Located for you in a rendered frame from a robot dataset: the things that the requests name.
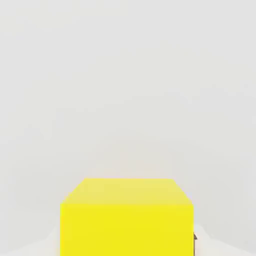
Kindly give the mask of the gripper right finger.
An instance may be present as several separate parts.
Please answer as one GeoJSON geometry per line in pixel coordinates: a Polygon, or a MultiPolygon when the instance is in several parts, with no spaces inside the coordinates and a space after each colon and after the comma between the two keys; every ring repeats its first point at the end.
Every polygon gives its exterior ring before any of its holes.
{"type": "Polygon", "coordinates": [[[246,251],[211,238],[198,224],[194,226],[194,233],[197,237],[195,256],[247,256],[246,251]]]}

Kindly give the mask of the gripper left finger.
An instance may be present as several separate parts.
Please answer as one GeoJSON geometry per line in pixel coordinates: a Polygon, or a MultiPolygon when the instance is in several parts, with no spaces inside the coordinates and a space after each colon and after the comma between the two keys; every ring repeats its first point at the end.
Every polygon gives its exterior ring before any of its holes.
{"type": "Polygon", "coordinates": [[[60,230],[55,227],[45,239],[13,251],[11,256],[60,256],[60,230]]]}

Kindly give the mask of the small yellow cube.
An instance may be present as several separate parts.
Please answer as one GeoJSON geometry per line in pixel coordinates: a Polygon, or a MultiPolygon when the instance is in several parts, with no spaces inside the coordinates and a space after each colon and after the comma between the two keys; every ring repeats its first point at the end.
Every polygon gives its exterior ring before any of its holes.
{"type": "Polygon", "coordinates": [[[194,206],[172,179],[86,178],[60,205],[60,256],[194,256],[194,206]]]}

